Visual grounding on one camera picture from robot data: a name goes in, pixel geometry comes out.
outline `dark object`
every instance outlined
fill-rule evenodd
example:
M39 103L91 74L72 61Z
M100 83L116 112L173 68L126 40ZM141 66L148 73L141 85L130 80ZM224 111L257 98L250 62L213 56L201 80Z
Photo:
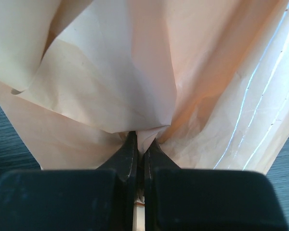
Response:
M0 231L131 231L137 189L146 231L288 230L264 175L180 169L156 141L138 161L136 138L130 132L97 170L5 174Z

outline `wooden surface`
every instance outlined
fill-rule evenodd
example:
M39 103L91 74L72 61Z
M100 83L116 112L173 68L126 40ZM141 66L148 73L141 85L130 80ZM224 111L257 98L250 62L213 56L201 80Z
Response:
M0 174L11 169L39 168L0 108ZM289 222L289 138L268 172Z

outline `crumpled paper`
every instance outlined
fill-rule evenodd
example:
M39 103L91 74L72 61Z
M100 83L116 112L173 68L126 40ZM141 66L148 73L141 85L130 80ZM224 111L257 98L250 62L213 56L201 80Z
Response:
M265 173L289 135L289 1L2 0L0 105L44 169L95 168L136 130L182 167Z

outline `plastic bag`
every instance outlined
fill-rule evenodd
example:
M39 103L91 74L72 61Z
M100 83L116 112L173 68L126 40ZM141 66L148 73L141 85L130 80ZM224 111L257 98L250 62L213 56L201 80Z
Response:
M136 130L181 167L265 173L289 135L289 1L3 0L0 105L45 169L95 168Z

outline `peach-colored paper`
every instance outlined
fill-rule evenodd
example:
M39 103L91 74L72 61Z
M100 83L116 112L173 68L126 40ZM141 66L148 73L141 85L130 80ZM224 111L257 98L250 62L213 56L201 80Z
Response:
M44 169L136 130L182 167L266 173L289 135L287 0L1 2L0 105Z

